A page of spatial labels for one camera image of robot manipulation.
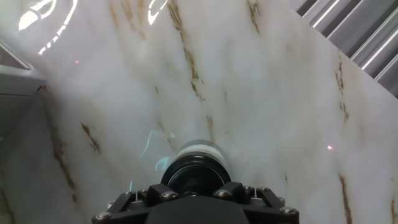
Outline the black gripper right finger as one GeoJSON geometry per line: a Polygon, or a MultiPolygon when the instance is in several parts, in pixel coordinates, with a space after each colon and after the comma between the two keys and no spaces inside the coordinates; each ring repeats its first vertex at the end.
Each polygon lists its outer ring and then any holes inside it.
{"type": "Polygon", "coordinates": [[[267,187],[254,188],[239,182],[228,182],[213,197],[233,202],[248,223],[299,224],[299,211],[287,207],[284,199],[267,187]]]}

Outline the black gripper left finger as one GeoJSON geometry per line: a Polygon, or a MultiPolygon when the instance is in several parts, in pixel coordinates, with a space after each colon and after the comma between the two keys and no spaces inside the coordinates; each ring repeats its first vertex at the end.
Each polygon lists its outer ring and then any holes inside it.
{"type": "Polygon", "coordinates": [[[156,205],[178,198],[179,194],[164,184],[151,185],[137,192],[123,192],[107,211],[99,212],[92,218],[92,224],[145,223],[156,205]]]}

